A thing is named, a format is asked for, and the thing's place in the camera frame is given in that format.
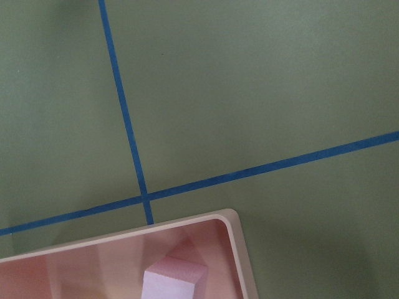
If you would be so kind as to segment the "pink plastic bin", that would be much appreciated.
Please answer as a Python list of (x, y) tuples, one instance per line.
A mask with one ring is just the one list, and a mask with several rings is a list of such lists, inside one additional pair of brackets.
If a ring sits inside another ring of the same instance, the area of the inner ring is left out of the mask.
[(153, 265), (172, 257), (205, 266), (205, 298), (257, 298), (241, 221), (222, 209), (1, 259), (2, 298), (140, 298), (164, 293)]

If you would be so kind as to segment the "light pink foam block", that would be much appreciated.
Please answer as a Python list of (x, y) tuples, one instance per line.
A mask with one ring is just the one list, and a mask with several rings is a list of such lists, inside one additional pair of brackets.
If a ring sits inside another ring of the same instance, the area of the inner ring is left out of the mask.
[(166, 256), (143, 275), (142, 298), (204, 298), (208, 267)]

